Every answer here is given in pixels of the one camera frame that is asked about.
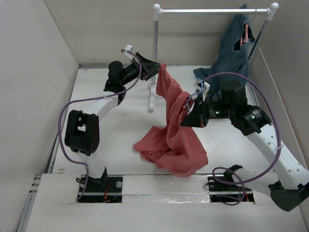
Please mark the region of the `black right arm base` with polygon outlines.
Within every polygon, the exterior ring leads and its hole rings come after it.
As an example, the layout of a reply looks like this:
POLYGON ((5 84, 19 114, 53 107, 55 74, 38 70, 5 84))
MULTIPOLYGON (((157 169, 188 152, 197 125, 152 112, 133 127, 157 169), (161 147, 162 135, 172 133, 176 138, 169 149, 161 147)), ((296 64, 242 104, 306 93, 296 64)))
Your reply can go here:
POLYGON ((216 178, 212 174, 207 175, 207 182, 203 188, 210 194, 211 203, 223 203, 229 206, 235 206, 241 202, 253 203, 253 192, 249 188, 245 188, 235 184, 227 185, 225 182, 234 183, 234 175, 230 171, 224 169, 222 174, 216 174, 216 178))

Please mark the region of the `light blue wire hanger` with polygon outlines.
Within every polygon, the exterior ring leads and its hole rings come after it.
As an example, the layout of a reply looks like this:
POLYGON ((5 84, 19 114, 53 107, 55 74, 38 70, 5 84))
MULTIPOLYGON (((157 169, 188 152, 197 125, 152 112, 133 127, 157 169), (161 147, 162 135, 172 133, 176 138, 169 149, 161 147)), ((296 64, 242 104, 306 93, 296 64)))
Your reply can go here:
POLYGON ((201 94, 204 90, 204 81, 201 80, 200 78, 194 77, 194 79, 196 80, 194 86, 195 86, 195 92, 190 94, 189 97, 186 100, 185 105, 183 106, 184 109, 187 109, 188 111, 190 111, 190 100, 194 97, 194 96, 198 96, 199 94, 201 94))

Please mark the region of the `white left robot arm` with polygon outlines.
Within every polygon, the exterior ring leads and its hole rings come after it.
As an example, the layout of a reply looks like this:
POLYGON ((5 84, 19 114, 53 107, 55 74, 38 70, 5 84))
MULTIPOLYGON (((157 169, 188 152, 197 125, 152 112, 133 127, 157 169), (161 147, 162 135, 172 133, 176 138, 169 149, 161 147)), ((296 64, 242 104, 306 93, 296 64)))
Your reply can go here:
POLYGON ((108 66, 108 79, 101 97, 91 98, 91 104, 83 110, 71 110, 65 129, 64 143, 76 153, 86 165, 87 179, 96 191, 107 187, 107 170, 99 162, 97 152, 100 142, 99 122, 106 114, 122 103, 128 92, 127 84, 133 86, 139 80, 147 81, 158 74, 160 63, 144 58, 140 53, 128 49, 121 51, 130 58, 127 67, 120 61, 108 66))

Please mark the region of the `red t shirt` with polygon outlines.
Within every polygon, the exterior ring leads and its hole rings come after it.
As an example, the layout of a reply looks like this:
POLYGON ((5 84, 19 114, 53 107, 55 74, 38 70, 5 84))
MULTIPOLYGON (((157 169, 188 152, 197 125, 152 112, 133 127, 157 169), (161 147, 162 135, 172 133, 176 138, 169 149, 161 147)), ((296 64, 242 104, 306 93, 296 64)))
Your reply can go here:
POLYGON ((208 164, 207 152, 194 130, 180 125, 188 113, 184 106, 189 93, 171 77, 165 64, 159 70, 156 93, 166 101, 166 126, 152 126, 133 149, 158 169, 180 178, 189 177, 208 164))

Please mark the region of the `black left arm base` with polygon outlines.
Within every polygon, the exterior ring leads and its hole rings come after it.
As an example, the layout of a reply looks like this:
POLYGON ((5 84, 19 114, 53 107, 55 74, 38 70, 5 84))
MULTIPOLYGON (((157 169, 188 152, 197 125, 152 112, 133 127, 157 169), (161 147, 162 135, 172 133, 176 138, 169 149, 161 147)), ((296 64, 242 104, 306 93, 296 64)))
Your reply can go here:
POLYGON ((89 177, 84 189, 85 175, 76 178, 79 183, 78 202, 79 203, 121 203, 122 202, 122 175, 108 175, 107 170, 103 172, 101 178, 94 179, 89 177))

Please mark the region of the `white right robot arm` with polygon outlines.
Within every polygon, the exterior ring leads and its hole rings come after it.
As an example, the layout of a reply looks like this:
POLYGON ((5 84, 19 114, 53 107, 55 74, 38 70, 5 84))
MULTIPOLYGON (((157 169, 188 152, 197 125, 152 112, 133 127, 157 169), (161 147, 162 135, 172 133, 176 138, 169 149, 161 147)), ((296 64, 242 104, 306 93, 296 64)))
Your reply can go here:
POLYGON ((309 197, 308 170, 281 141, 268 115, 260 107, 248 104, 245 86, 228 81, 221 84, 220 91, 219 101, 197 97, 181 126, 203 128, 211 119, 228 118, 271 165, 266 175, 244 186, 269 196, 283 211, 292 211, 309 197))

